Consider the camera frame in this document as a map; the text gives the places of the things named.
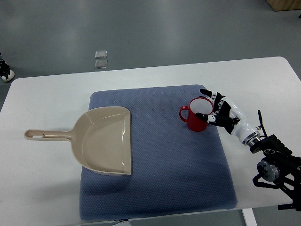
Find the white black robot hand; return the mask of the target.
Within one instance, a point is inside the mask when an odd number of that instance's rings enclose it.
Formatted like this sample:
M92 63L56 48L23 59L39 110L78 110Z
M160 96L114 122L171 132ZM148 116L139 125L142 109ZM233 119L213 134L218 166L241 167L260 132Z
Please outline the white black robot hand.
M196 117L208 124L225 128L229 134L238 137L243 145L251 146L260 140L259 131L249 123L245 114L231 99L207 89L201 89L200 93L212 100L213 112L196 113Z

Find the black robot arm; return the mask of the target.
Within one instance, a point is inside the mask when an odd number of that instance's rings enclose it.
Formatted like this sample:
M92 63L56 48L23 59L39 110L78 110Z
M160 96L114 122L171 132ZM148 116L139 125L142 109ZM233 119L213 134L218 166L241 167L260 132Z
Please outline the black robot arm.
M275 135L268 136L258 110L263 135L254 132L243 141L251 153L262 152L264 158L257 164L258 174L253 178L256 187L280 189L292 199L292 203L278 205L279 210L301 210L301 158L293 156Z

